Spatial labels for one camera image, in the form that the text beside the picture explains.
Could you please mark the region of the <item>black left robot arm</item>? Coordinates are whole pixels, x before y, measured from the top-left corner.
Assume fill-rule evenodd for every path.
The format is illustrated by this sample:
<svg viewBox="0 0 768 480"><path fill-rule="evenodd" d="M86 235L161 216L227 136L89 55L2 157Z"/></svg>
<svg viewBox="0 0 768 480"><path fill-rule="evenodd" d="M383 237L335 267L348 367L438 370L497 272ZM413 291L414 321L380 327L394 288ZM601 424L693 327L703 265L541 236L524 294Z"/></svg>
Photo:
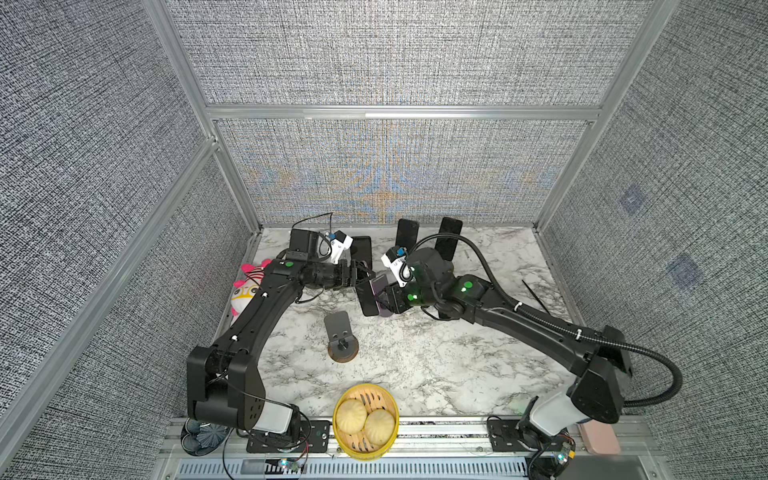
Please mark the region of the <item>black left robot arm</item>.
<svg viewBox="0 0 768 480"><path fill-rule="evenodd" d="M188 417L243 431L289 434L300 422L298 409L269 399L259 372L267 340L306 288L354 288L365 284L370 273L365 262L355 260L271 261L234 324L211 346L197 346L187 357Z"/></svg>

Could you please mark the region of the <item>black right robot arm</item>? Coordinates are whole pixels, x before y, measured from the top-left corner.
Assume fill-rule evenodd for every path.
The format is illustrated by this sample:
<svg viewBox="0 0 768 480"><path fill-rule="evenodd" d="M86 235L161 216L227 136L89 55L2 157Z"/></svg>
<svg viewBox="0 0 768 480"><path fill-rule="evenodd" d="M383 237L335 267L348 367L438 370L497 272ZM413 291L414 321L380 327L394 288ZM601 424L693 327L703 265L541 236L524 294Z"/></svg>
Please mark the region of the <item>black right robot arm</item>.
<svg viewBox="0 0 768 480"><path fill-rule="evenodd" d="M617 374L626 371L628 362L602 334L539 312L504 294L491 280L455 275L452 263L434 249L416 251L404 266L409 277L377 295L390 311L433 307L451 320L509 335L574 376L571 384L532 400L523 416L525 429L554 437L579 422L618 422L624 399Z"/></svg>

